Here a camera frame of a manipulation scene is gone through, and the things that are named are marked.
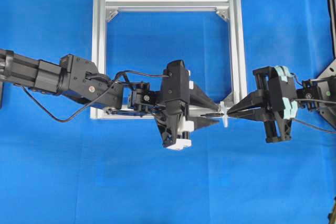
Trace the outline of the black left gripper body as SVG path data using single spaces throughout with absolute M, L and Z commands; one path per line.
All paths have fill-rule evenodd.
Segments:
M 162 145 L 181 151 L 191 146 L 189 139 L 192 122 L 188 119 L 190 104 L 190 74 L 183 60 L 172 61 L 163 71 L 157 105 L 159 114 L 155 117 Z

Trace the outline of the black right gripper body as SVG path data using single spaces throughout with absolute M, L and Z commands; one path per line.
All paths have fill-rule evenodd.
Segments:
M 297 115 L 298 102 L 293 74 L 285 66 L 264 67 L 253 71 L 258 90 L 266 91 L 264 122 L 267 143 L 291 140 L 292 119 Z

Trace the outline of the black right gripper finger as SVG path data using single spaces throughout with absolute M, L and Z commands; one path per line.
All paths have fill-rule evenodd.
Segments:
M 244 97 L 240 102 L 232 106 L 227 113 L 233 114 L 241 111 L 265 108 L 268 101 L 268 91 L 257 89 Z
M 237 119 L 245 119 L 251 121 L 269 121 L 269 113 L 265 109 L 251 109 L 237 112 L 228 112 L 228 116 Z

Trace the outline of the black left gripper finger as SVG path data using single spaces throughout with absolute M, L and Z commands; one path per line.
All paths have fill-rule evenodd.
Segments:
M 218 111 L 218 105 L 194 82 L 189 81 L 190 105 Z
M 196 131 L 204 127 L 218 124 L 219 120 L 203 117 L 193 117 L 193 122 L 194 122 L 194 131 Z

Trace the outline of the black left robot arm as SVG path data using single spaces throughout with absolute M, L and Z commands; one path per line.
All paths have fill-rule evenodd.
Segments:
M 109 115 L 151 115 L 163 146 L 182 150 L 192 145 L 190 133 L 218 123 L 223 109 L 190 79 L 182 60 L 170 62 L 160 78 L 160 90 L 152 91 L 148 82 L 131 82 L 126 70 L 109 78 L 92 61 L 72 54 L 56 65 L 1 50 L 2 82 L 19 86 L 26 94 L 63 95 Z

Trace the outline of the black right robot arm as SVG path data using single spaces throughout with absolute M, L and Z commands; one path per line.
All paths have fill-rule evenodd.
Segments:
M 248 94 L 227 114 L 232 118 L 261 121 L 266 142 L 291 140 L 291 125 L 300 108 L 318 111 L 335 126 L 335 75 L 300 82 L 285 66 L 264 67 L 253 71 L 257 89 Z

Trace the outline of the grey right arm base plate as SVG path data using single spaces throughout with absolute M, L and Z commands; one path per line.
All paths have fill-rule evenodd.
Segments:
M 327 78 L 334 77 L 336 74 L 336 59 L 334 59 L 318 76 L 318 80 L 326 80 Z

